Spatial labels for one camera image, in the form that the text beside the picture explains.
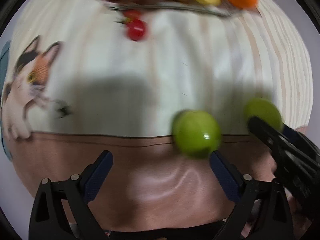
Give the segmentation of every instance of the screw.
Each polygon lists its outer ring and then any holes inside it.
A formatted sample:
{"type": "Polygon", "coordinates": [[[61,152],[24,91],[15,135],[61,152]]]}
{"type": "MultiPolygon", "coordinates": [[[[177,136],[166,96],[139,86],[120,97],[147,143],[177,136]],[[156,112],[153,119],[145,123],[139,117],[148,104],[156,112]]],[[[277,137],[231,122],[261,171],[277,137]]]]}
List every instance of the screw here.
{"type": "Polygon", "coordinates": [[[77,180],[77,179],[79,179],[79,174],[73,174],[72,176],[71,176],[71,180],[77,180]]]}
{"type": "Polygon", "coordinates": [[[273,140],[271,138],[268,138],[267,142],[268,142],[268,144],[273,145],[273,140]]]}
{"type": "Polygon", "coordinates": [[[48,178],[44,178],[44,179],[41,181],[42,184],[47,184],[48,182],[49,182],[49,179],[48,179],[48,178]]]}
{"type": "Polygon", "coordinates": [[[245,180],[248,180],[248,181],[252,180],[252,177],[251,177],[250,174],[244,174],[244,175],[243,175],[243,178],[244,178],[245,180]]]}

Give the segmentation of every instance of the cat eye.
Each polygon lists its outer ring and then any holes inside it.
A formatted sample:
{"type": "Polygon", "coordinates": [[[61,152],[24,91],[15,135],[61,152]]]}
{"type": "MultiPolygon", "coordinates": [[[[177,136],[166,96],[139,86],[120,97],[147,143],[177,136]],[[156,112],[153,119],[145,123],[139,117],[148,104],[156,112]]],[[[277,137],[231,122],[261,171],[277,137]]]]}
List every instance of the cat eye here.
{"type": "Polygon", "coordinates": [[[28,76],[27,76],[27,82],[28,83],[32,83],[36,80],[36,74],[34,72],[31,72],[28,76]]]}

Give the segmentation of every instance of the blue cloth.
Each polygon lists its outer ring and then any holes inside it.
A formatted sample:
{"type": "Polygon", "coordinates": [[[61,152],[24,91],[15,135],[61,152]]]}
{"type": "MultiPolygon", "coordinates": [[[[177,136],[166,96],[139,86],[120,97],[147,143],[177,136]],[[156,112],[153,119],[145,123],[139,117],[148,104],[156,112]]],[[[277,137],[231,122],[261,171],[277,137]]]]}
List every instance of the blue cloth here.
{"type": "MultiPolygon", "coordinates": [[[[0,54],[0,99],[2,95],[2,90],[3,90],[3,85],[4,85],[4,80],[5,76],[7,74],[7,68],[8,68],[8,63],[9,63],[9,48],[10,48],[10,41],[8,41],[4,47],[2,48],[1,54],[0,54]]],[[[0,117],[0,127],[2,129],[2,122],[1,122],[1,117],[0,117]]],[[[7,148],[7,145],[5,141],[3,140],[3,133],[1,132],[1,142],[2,146],[5,152],[5,155],[9,160],[12,160],[12,155],[7,148]]]]}

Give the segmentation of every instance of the cat ear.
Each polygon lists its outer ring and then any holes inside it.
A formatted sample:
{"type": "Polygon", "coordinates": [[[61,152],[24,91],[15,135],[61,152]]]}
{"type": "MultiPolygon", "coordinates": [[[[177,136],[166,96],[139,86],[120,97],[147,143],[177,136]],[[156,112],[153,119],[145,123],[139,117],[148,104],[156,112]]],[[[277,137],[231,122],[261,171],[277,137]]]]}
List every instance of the cat ear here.
{"type": "Polygon", "coordinates": [[[43,58],[48,61],[48,65],[51,65],[52,62],[55,60],[56,56],[58,55],[61,49],[61,42],[56,42],[52,44],[49,49],[43,54],[43,58]]]}
{"type": "Polygon", "coordinates": [[[38,48],[39,41],[40,35],[34,38],[34,40],[28,45],[28,47],[26,47],[22,54],[36,50],[38,48]]]}

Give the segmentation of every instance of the fruit plate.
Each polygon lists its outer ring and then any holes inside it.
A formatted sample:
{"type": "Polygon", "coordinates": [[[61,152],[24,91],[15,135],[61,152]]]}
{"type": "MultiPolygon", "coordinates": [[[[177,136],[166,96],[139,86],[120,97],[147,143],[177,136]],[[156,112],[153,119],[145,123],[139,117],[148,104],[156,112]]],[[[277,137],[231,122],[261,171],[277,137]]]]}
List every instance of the fruit plate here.
{"type": "Polygon", "coordinates": [[[104,6],[112,10],[129,10],[129,9],[174,9],[174,10],[186,10],[198,13],[212,14],[220,17],[232,17],[238,16],[243,12],[237,8],[228,8],[228,4],[222,3],[220,6],[202,6],[198,4],[184,4],[180,2],[159,2],[156,4],[139,5],[135,3],[116,3],[107,0],[99,0],[104,6]]]}
{"type": "MultiPolygon", "coordinates": [[[[197,2],[194,3],[182,3],[176,1],[163,1],[156,4],[140,5],[136,3],[127,3],[122,1],[111,1],[111,0],[97,0],[104,6],[117,11],[124,11],[130,9],[174,9],[174,10],[185,10],[197,13],[211,14],[219,17],[236,17],[247,10],[241,10],[231,5],[227,0],[222,0],[219,6],[207,5],[203,6],[197,2]]],[[[258,10],[251,10],[250,12],[258,13],[258,10]]]]}

